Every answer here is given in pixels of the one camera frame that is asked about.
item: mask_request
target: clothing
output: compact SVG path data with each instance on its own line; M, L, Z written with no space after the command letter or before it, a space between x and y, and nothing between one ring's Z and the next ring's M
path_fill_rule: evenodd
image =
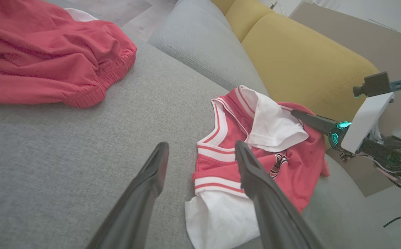
M240 188L234 145L245 141L298 209L308 204L320 175L328 176L322 135L300 122L293 103L276 103L240 86L212 99L215 129L197 143L196 196L185 203L188 236L196 249L234 248L257 236L253 202Z
M111 22L77 22L41 0L0 1L0 103L90 107L135 59L136 46Z

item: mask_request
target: black wire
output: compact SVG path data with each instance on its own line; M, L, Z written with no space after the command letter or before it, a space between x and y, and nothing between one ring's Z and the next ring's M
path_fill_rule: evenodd
M393 220L390 221L390 222L388 222L388 223L385 224L383 227L387 227L387 225L390 225L391 223L395 222L395 221L398 220L398 219L401 219L401 216L400 216L400 217L397 217L397 218L395 218L395 219L393 219Z

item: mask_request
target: red fabric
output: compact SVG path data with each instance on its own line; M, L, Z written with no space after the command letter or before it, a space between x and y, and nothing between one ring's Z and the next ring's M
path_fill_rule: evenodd
M253 118L244 111L243 105L246 103L239 100L236 94L238 93L236 92L236 89L234 89L226 96L220 97L226 102L235 117L230 118L229 115L226 115L226 125L228 130L224 140L218 146L220 148L232 148L237 140L246 139L245 133L239 128L237 120L249 133L253 126ZM284 106L314 115L314 113L306 107L299 104L282 102L278 102L278 104L281 107ZM306 123L304 123L303 128L305 132L308 133L308 139L280 153L270 153L260 148L251 148L251 151L258 158L265 170L270 174L274 181L276 181L288 199L300 212L308 205L317 181L319 180L319 176L329 176L330 174L327 162L324 158L325 142L322 134L312 129ZM203 148L208 148L199 144L199 148L202 148L201 146ZM193 180L205 177L219 177L240 183L240 173L237 161L220 161L218 158L215 159L198 153L196 172L193 173ZM221 186L232 191L243 193L241 189L226 186L225 183L226 182L224 182L224 184L204 183L195 186L195 188L202 188L204 186Z
M90 107L135 58L111 22L77 22L41 0L0 0L0 103Z

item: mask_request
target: white fabric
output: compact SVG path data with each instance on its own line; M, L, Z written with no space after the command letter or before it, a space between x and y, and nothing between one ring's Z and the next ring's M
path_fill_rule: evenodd
M255 95L257 99L253 129L247 140L249 145L276 153L308 139L308 133L289 110L254 90L243 89L243 94L245 97Z
M73 20L77 22L89 22L89 21L94 21L98 20L96 17L90 15L87 12L84 12L82 10L74 9L74 8L65 8L65 10L70 14L70 16L73 18Z
M185 220L195 249L231 249L260 235L253 201L222 191L186 202Z

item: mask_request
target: sofa seam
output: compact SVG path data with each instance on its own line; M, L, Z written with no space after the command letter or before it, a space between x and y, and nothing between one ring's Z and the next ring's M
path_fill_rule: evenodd
M228 81L226 81L225 79L223 79L221 76L218 76L217 74L213 73L212 71L208 70L207 68L203 67L202 65L199 65L199 63L195 62L194 60L190 59L189 57L187 57L186 55L183 55L181 52L177 51L177 49L175 49L174 47L172 47L170 44L167 43L167 41L165 40L164 36L161 35L162 37L162 41L171 49L173 49L175 52L178 52L178 54L182 55L183 57L187 58L188 60L190 60L191 62L193 62L194 64L200 66L201 68L207 70L208 72L210 72L211 74L213 74L214 76L218 77L219 79L223 80L226 85L231 86L233 89L236 88L236 86L232 85L231 83L229 83Z

